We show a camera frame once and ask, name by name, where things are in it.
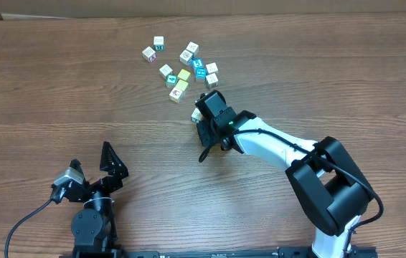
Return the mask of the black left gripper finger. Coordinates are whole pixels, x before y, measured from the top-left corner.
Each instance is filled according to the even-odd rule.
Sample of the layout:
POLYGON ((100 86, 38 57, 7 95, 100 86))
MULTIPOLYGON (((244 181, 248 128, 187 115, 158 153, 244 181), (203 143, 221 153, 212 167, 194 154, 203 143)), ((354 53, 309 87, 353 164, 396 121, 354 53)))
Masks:
POLYGON ((109 176, 124 179, 128 177, 128 168, 117 156, 112 145, 108 141, 103 142, 100 157, 100 170, 108 173, 109 176))
POLYGON ((83 178, 85 177, 83 170, 82 170, 81 162, 79 162, 79 160, 77 160, 77 159, 71 160, 70 167, 75 169, 78 173, 80 173, 83 178))

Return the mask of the white acorn picture block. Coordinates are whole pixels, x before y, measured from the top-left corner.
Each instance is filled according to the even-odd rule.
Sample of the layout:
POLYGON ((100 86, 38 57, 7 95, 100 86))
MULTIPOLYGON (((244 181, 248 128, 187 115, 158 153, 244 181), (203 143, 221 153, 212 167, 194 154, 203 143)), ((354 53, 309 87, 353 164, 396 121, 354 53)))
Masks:
POLYGON ((173 102, 180 103, 181 99, 184 96, 184 91, 180 90, 177 87, 174 87, 169 93, 169 99, 173 102))

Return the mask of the white block brown picture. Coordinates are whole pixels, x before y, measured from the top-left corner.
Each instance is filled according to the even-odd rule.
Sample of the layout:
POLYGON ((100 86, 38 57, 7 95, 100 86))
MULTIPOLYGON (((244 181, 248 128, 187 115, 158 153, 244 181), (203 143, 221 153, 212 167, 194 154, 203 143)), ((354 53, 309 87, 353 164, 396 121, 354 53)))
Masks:
POLYGON ((206 83, 208 88, 213 88, 218 85, 219 79, 216 73, 212 73, 206 76, 206 83))

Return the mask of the yellow block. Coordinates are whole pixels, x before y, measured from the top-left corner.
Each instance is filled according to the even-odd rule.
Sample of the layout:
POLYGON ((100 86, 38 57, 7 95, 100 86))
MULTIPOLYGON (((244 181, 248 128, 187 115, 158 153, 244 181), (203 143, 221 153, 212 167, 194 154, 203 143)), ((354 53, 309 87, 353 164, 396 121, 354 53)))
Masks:
POLYGON ((189 83, 185 80, 179 80, 176 85, 175 88, 178 90, 181 90, 182 92, 185 92, 187 90, 189 86, 189 83))
POLYGON ((185 69, 181 69, 177 77, 180 80, 187 81, 191 77, 191 73, 185 69))

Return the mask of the blue number five block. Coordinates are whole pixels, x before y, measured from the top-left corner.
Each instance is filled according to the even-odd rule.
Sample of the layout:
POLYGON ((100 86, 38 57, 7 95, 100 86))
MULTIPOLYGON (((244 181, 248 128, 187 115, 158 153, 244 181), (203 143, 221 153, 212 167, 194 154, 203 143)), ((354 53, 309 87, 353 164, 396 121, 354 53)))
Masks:
POLYGON ((202 59, 200 58, 195 58, 192 60, 192 67, 194 69, 194 72, 196 72, 198 69, 203 69, 204 68, 204 63, 202 59))

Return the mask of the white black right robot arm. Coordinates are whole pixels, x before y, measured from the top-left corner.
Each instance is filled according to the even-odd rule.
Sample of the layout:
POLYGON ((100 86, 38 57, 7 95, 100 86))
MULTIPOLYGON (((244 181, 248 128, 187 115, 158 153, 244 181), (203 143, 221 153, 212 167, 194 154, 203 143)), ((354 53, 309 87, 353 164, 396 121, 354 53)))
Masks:
POLYGON ((195 102, 197 132, 204 150, 236 150, 257 156, 284 171, 310 222, 316 227, 308 247, 278 247, 272 257, 377 257, 374 247, 351 244, 358 227, 377 220, 360 218, 372 200, 380 197, 365 178, 345 147, 335 138, 316 142, 304 140, 275 129, 254 113, 236 113, 222 93, 203 93, 195 102))

